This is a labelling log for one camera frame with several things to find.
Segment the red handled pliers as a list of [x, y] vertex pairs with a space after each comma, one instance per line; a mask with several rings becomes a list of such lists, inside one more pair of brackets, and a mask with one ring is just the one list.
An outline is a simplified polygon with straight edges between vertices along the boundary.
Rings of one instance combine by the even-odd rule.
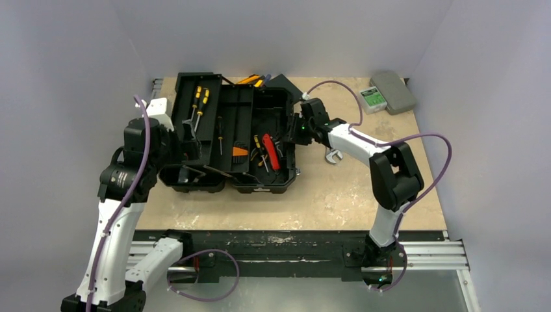
[[273, 140], [271, 139], [271, 136], [268, 133], [265, 133], [262, 137], [262, 143], [265, 147], [265, 150], [268, 154], [268, 158], [270, 160], [270, 165], [272, 167], [272, 170], [279, 171], [281, 169], [279, 158], [278, 158], [278, 152], [276, 150], [275, 144]]

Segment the yellow handled needle-nose pliers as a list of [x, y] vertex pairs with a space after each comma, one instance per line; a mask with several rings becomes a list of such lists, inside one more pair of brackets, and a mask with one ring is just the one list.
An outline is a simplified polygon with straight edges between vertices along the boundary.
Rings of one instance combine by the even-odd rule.
[[268, 165], [268, 154], [267, 152], [264, 150], [262, 144], [260, 143], [260, 139], [259, 139], [259, 136], [258, 135], [254, 135], [253, 136], [253, 141], [254, 141], [254, 144], [255, 144], [255, 149], [254, 149], [254, 153], [253, 155], [251, 156], [251, 159], [254, 158], [254, 156], [258, 156], [259, 157], [259, 164], [258, 164], [258, 167], [264, 167], [265, 171], [267, 174], [270, 173], [270, 169], [269, 169], [269, 165]]

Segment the black toolbox tray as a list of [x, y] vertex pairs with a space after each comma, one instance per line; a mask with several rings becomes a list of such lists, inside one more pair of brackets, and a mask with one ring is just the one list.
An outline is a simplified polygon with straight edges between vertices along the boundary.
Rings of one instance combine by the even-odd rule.
[[[250, 170], [250, 162], [232, 163], [234, 141], [242, 141], [251, 149], [251, 124], [253, 102], [257, 89], [248, 84], [231, 84], [221, 74], [209, 72], [179, 73], [176, 80], [176, 97], [172, 120], [181, 141], [190, 131], [184, 122], [191, 121], [194, 130], [196, 114], [191, 120], [192, 102], [197, 85], [210, 90], [209, 101], [195, 132], [198, 145], [195, 151], [187, 151], [188, 160], [184, 165], [199, 170], [217, 170], [227, 174], [241, 174]], [[223, 155], [220, 156], [217, 117], [224, 119]]]

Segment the small yellow black screwdriver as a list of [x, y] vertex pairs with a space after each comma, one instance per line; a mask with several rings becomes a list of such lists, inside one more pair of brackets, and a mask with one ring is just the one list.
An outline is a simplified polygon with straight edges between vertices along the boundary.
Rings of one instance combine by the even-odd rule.
[[194, 96], [193, 96], [192, 113], [190, 115], [191, 120], [194, 118], [195, 113], [198, 109], [199, 99], [201, 97], [201, 92], [202, 92], [202, 87], [200, 85], [197, 85], [197, 87], [195, 88], [195, 91], [194, 91]]

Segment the black plastic toolbox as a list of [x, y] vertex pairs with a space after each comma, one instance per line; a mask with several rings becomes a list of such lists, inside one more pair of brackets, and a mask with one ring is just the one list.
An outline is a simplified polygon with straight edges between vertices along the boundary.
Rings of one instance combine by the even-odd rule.
[[199, 152], [162, 169], [160, 180], [178, 192], [220, 192], [230, 183], [241, 193], [284, 193], [299, 174], [287, 133], [300, 94], [284, 75], [234, 83], [219, 73], [179, 73], [173, 124], [180, 135], [186, 126], [196, 132]]

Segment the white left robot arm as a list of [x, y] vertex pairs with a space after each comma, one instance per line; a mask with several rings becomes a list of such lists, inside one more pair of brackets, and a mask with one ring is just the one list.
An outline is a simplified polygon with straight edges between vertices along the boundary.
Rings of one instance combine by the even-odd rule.
[[127, 262], [136, 225], [158, 173], [182, 160], [174, 126], [160, 118], [136, 118], [123, 132], [124, 145], [100, 175], [98, 221], [92, 254], [75, 294], [61, 311], [142, 311], [147, 292], [175, 263], [193, 260], [191, 234], [166, 230], [153, 251], [131, 269]]

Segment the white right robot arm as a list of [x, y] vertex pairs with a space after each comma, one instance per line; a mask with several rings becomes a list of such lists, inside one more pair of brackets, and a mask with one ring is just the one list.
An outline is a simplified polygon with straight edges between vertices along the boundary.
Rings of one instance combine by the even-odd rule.
[[405, 209], [412, 204], [424, 180], [411, 148], [405, 142], [376, 140], [340, 118], [329, 118], [318, 98], [304, 101], [288, 119], [284, 140], [307, 146], [317, 142], [346, 153], [370, 170], [372, 193], [378, 203], [375, 221], [365, 239], [363, 261], [379, 265], [396, 248]]

